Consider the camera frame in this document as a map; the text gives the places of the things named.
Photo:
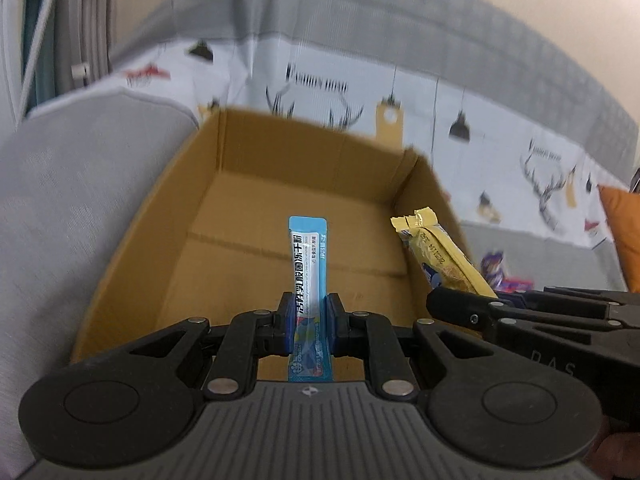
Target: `orange cushion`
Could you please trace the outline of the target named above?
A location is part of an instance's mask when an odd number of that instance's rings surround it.
[[[598,186],[630,292],[640,292],[640,195]]]

